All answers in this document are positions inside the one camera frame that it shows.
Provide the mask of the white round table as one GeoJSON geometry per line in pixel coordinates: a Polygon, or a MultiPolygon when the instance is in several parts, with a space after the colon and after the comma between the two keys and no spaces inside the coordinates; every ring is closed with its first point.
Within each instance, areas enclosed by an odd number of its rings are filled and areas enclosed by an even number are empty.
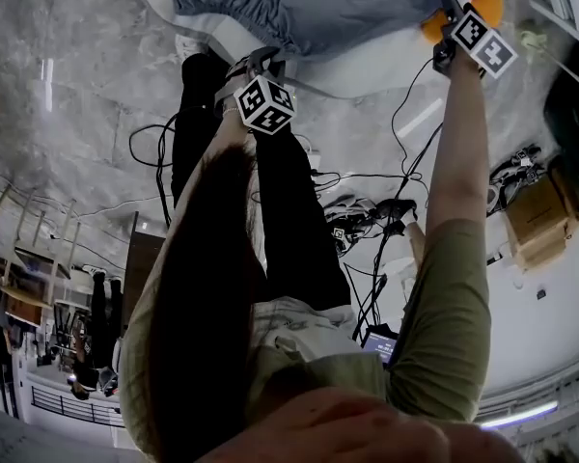
{"type": "MultiPolygon", "coordinates": [[[[269,46],[229,16],[178,15],[174,0],[146,1],[165,21],[190,37],[207,41],[228,60],[269,46]]],[[[288,77],[300,87],[337,98],[371,95],[408,86],[417,68],[430,58],[432,46],[421,24],[365,41],[334,56],[292,57],[281,49],[280,56],[289,64],[288,77]]]]}

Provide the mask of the spare grey gripper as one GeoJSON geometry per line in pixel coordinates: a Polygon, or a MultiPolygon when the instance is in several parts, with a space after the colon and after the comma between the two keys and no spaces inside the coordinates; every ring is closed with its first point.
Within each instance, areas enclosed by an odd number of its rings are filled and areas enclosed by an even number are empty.
{"type": "Polygon", "coordinates": [[[506,209],[522,188],[536,183],[546,173],[540,158],[541,147],[531,144],[518,150],[492,171],[486,216],[506,209]]]}

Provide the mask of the black trousers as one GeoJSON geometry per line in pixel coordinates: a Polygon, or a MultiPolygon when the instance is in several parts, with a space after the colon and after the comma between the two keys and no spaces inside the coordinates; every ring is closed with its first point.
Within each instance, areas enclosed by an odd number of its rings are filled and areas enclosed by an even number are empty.
{"type": "MultiPolygon", "coordinates": [[[[183,91],[175,123],[171,191],[177,198],[196,168],[220,120],[212,111],[228,64],[212,51],[197,52],[181,65],[183,91]]],[[[267,269],[266,299],[291,297],[316,311],[351,302],[313,181],[307,153],[284,126],[256,136],[260,201],[267,269]]]]}

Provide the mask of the olive and white shirt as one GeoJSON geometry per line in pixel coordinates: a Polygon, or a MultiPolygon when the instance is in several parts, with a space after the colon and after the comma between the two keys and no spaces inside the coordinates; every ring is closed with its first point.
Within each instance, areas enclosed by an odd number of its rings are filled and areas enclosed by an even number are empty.
{"type": "Polygon", "coordinates": [[[379,397],[405,413],[473,420],[490,350],[483,227],[453,220],[429,239],[389,368],[353,340],[355,324],[349,306],[318,312],[290,297],[256,304],[250,396],[282,369],[301,367],[325,386],[379,397]]]}

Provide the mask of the grey cloth garment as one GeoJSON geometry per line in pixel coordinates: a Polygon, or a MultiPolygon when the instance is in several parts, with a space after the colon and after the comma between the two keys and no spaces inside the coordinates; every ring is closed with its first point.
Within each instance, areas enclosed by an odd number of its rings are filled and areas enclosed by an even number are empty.
{"type": "Polygon", "coordinates": [[[178,15],[229,16],[292,57],[322,58],[415,27],[441,0],[174,0],[178,15]]]}

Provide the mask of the person's right forearm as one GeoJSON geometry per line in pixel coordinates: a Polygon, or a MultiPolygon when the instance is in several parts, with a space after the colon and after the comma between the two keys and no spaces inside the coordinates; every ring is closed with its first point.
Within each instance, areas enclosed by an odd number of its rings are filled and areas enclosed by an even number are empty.
{"type": "Polygon", "coordinates": [[[450,68],[442,132],[427,200],[426,234],[448,221],[484,224],[488,138],[479,68],[459,50],[450,68]]]}

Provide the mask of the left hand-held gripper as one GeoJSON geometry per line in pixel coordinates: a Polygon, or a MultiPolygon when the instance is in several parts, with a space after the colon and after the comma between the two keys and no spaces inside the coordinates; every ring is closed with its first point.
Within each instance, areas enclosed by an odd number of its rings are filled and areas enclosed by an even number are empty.
{"type": "Polygon", "coordinates": [[[230,66],[215,94],[214,112],[222,117],[230,108],[253,131],[273,135],[294,119],[294,97],[286,88],[286,62],[280,49],[265,46],[230,66]]]}

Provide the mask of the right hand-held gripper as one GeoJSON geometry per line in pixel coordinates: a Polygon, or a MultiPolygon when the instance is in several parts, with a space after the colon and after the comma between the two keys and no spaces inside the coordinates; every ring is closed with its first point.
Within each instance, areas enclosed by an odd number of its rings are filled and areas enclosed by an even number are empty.
{"type": "Polygon", "coordinates": [[[441,27],[443,38],[433,46],[433,69],[447,77],[458,50],[463,50],[481,71],[499,79],[516,60],[517,53],[490,27],[476,9],[457,0],[442,0],[447,23],[441,27]]]}

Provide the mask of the white shoe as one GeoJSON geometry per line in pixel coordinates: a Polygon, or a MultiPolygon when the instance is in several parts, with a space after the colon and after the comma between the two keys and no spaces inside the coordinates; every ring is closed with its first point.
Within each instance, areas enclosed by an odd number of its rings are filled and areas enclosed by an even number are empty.
{"type": "Polygon", "coordinates": [[[190,56],[208,54],[208,46],[204,42],[180,34],[175,35],[175,48],[181,63],[190,56]]]}

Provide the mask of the cardboard box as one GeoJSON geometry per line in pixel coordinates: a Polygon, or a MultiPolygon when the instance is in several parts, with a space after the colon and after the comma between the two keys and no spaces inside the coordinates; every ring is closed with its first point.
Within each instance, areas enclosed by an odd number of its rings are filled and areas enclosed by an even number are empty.
{"type": "Polygon", "coordinates": [[[565,251],[569,217],[550,176],[520,190],[505,216],[511,254],[523,271],[542,267],[565,251]]]}

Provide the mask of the person's left forearm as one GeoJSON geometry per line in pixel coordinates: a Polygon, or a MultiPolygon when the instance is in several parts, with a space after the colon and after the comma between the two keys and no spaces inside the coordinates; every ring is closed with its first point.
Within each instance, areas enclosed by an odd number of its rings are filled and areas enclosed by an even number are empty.
{"type": "Polygon", "coordinates": [[[250,182],[254,157],[247,148],[247,127],[235,109],[226,113],[196,163],[186,188],[190,198],[216,189],[242,190],[250,182]]]}

